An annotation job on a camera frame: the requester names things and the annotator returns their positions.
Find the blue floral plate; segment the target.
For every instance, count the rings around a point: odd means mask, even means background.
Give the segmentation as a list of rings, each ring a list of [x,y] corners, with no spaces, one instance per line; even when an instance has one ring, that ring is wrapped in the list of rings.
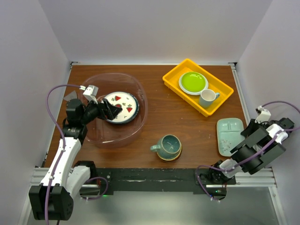
[[[126,120],[126,122],[129,123],[137,117],[137,115],[139,113],[139,109],[140,109],[140,104],[134,95],[132,95],[130,93],[127,93],[127,94],[135,101],[134,107],[132,107],[131,104],[128,104],[126,107],[128,112],[130,112],[132,109],[135,110],[134,114],[129,119]]]

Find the teal glazed mug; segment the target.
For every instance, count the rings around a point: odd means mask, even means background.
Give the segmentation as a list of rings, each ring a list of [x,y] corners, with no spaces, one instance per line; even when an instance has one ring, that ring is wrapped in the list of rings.
[[[181,150],[181,142],[174,135],[165,135],[156,145],[150,147],[150,151],[166,158],[177,156]]]

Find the yellow rimmed dark bowl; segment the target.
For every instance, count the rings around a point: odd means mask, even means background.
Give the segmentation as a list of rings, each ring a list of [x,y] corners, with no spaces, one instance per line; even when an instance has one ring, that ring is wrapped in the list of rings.
[[[178,153],[176,156],[171,157],[171,158],[165,158],[165,157],[159,156],[158,153],[157,153],[157,156],[158,156],[162,161],[168,162],[168,163],[169,163],[169,162],[173,162],[173,161],[178,160],[178,159],[180,158],[180,156],[181,156],[181,153],[182,153],[182,149],[179,151],[179,153]]]

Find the pale green rectangular dish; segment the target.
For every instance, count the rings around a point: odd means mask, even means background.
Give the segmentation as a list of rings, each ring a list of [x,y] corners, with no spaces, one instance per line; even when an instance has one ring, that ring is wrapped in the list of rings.
[[[217,122],[217,143],[221,156],[232,155],[231,150],[245,139],[241,135],[243,130],[243,122],[238,118],[224,118]]]

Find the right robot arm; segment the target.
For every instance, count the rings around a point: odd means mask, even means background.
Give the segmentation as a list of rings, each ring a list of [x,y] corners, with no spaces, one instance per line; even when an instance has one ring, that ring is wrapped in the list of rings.
[[[285,141],[294,129],[289,118],[258,124],[254,119],[241,135],[245,139],[231,150],[230,159],[218,161],[208,170],[207,179],[213,184],[225,184],[236,173],[254,174],[277,159],[286,148]]]

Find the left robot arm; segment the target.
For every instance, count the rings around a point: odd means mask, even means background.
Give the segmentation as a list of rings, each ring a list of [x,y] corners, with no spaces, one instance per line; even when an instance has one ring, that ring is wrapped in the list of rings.
[[[39,185],[29,190],[30,204],[36,220],[69,220],[74,198],[84,183],[92,184],[97,179],[92,161],[72,167],[73,161],[83,145],[87,124],[98,118],[113,120],[122,108],[113,106],[107,99],[100,103],[90,101],[84,105],[81,100],[71,99],[66,104],[66,118],[60,134],[60,143],[55,158]]]

